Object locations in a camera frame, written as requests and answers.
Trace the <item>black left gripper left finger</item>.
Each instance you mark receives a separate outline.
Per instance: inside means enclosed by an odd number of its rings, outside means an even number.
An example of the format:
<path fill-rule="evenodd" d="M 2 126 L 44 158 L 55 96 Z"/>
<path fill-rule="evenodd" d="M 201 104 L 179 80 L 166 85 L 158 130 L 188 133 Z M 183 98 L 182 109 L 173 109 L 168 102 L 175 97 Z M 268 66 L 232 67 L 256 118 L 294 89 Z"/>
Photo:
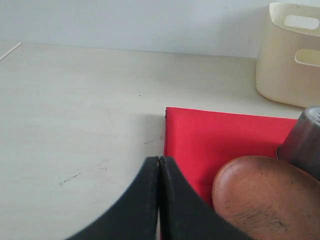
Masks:
<path fill-rule="evenodd" d="M 159 161 L 157 156 L 147 157 L 123 195 L 100 217 L 69 239 L 156 239 Z"/>

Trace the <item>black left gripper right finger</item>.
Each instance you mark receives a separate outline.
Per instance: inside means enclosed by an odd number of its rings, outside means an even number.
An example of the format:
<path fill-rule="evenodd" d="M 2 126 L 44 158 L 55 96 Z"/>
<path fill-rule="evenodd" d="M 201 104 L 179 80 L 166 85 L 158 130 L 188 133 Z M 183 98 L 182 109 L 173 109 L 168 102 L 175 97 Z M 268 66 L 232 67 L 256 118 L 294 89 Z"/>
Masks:
<path fill-rule="evenodd" d="M 159 159 L 162 240 L 249 240 L 221 218 L 187 182 L 172 157 Z"/>

